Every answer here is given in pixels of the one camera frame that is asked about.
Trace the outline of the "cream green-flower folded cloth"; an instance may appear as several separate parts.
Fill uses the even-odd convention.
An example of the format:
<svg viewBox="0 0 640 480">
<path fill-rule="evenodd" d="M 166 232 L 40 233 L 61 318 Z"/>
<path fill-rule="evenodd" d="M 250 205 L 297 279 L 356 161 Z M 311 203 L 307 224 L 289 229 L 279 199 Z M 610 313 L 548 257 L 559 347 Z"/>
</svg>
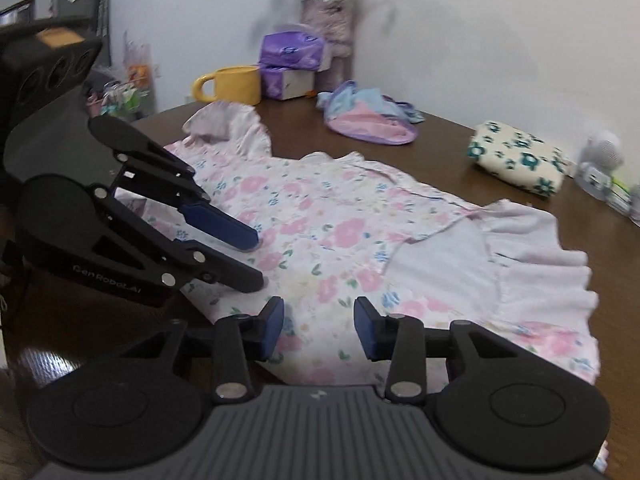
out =
<svg viewBox="0 0 640 480">
<path fill-rule="evenodd" d="M 568 174 L 560 148 L 493 120 L 476 127 L 466 156 L 499 180 L 545 198 L 559 192 Z"/>
</svg>

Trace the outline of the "blue pink purple garment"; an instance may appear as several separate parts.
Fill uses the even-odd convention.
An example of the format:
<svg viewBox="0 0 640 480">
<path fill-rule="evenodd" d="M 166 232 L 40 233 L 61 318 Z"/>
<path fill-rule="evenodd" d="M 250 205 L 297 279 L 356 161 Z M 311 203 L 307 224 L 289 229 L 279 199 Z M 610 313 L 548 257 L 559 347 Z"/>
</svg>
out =
<svg viewBox="0 0 640 480">
<path fill-rule="evenodd" d="M 425 120 L 411 103 L 395 101 L 378 88 L 360 88 L 353 80 L 320 92 L 317 108 L 335 133 L 381 145 L 412 143 L 418 136 L 416 126 Z"/>
</svg>

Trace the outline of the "green white small boxes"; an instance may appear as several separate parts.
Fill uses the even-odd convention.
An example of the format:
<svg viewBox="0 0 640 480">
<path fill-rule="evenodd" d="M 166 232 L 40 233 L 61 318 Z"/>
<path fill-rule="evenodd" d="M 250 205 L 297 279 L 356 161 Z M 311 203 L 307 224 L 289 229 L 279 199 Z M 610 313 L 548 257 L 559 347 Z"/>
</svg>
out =
<svg viewBox="0 0 640 480">
<path fill-rule="evenodd" d="M 631 208 L 630 191 L 628 186 L 623 184 L 619 178 L 612 177 L 611 186 L 608 189 L 608 195 L 605 197 L 605 201 L 608 206 L 623 216 L 629 216 Z"/>
</svg>

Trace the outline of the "pink patterned flower vase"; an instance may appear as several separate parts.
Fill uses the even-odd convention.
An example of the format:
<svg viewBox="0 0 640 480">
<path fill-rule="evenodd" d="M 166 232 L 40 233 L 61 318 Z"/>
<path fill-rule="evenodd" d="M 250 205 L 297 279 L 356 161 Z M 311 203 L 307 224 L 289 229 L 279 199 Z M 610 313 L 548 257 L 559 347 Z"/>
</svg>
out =
<svg viewBox="0 0 640 480">
<path fill-rule="evenodd" d="M 354 56 L 354 11 L 343 0 L 305 0 L 302 23 L 326 40 L 331 53 L 327 70 L 316 75 L 317 91 L 333 91 L 352 78 Z"/>
</svg>

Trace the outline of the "purple tissue pack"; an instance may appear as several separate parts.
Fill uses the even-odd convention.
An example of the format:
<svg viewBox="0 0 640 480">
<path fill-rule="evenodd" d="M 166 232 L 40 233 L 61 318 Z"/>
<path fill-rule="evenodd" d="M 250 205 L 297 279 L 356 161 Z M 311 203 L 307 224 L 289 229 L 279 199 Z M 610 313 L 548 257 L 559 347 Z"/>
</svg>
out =
<svg viewBox="0 0 640 480">
<path fill-rule="evenodd" d="M 302 98 L 314 90 L 314 72 L 295 68 L 262 66 L 262 95 L 265 98 L 288 101 Z"/>
<path fill-rule="evenodd" d="M 285 30 L 266 35 L 259 63 L 267 66 L 325 72 L 331 65 L 330 45 L 322 37 L 301 30 Z"/>
</svg>

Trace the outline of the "white astronaut speaker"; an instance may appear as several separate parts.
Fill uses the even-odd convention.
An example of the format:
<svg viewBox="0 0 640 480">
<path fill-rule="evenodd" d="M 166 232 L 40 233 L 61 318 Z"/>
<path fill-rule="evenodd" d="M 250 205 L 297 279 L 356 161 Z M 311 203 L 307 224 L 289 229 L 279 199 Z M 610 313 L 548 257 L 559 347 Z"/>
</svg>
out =
<svg viewBox="0 0 640 480">
<path fill-rule="evenodd" d="M 613 174 L 623 165 L 620 138 L 608 130 L 590 136 L 578 156 L 574 181 L 597 200 L 605 200 L 611 191 Z"/>
</svg>

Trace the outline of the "pink floral baby dress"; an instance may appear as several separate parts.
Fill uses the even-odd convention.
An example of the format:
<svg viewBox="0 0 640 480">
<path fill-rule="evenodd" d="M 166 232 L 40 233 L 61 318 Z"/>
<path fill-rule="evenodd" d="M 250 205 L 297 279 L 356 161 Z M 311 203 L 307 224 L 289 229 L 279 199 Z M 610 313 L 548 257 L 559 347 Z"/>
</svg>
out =
<svg viewBox="0 0 640 480">
<path fill-rule="evenodd" d="M 261 292 L 192 282 L 183 295 L 210 320 L 281 296 L 284 325 L 267 370 L 284 382 L 384 382 L 387 365 L 366 358 L 355 332 L 361 296 L 434 328 L 464 318 L 596 381 L 588 259 L 562 248 L 547 211 L 510 200 L 476 206 L 357 153 L 276 157 L 246 105 L 209 105 L 184 124 L 157 115 L 141 127 L 195 169 L 216 207 L 257 231 L 243 261 L 265 275 Z"/>
</svg>

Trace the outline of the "lower purple tissue pack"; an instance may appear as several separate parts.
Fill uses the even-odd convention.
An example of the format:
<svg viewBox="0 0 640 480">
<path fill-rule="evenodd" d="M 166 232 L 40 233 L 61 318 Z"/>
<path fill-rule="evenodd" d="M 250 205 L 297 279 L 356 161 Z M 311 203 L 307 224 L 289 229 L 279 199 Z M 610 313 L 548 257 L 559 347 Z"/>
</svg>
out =
<svg viewBox="0 0 640 480">
<path fill-rule="evenodd" d="M 302 98 L 314 90 L 314 72 L 295 68 L 262 66 L 262 95 L 265 98 L 288 101 Z"/>
</svg>

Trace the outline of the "yellow ceramic mug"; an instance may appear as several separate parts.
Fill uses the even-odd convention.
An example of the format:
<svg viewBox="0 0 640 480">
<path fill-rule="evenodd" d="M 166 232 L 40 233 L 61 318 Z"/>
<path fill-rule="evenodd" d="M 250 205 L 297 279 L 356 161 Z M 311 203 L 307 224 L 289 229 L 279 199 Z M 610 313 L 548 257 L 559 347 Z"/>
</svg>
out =
<svg viewBox="0 0 640 480">
<path fill-rule="evenodd" d="M 229 101 L 255 106 L 262 100 L 262 80 L 257 65 L 229 66 L 198 78 L 192 84 L 195 101 Z"/>
</svg>

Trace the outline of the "upper purple tissue pack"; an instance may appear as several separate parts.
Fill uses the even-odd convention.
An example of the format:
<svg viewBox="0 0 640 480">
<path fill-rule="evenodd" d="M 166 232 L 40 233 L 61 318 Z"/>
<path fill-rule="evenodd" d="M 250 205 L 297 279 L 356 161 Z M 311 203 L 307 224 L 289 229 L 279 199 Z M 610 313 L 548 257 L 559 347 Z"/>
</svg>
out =
<svg viewBox="0 0 640 480">
<path fill-rule="evenodd" d="M 259 63 L 267 66 L 325 72 L 331 65 L 330 45 L 322 37 L 301 30 L 285 30 L 266 35 Z"/>
</svg>

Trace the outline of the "grey tin box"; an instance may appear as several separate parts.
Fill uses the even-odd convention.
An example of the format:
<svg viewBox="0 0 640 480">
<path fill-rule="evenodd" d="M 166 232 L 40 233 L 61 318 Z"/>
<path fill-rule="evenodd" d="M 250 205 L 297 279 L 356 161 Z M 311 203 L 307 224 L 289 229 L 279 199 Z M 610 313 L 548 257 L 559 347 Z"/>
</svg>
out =
<svg viewBox="0 0 640 480">
<path fill-rule="evenodd" d="M 635 185 L 629 193 L 629 219 L 640 226 L 640 185 Z"/>
</svg>

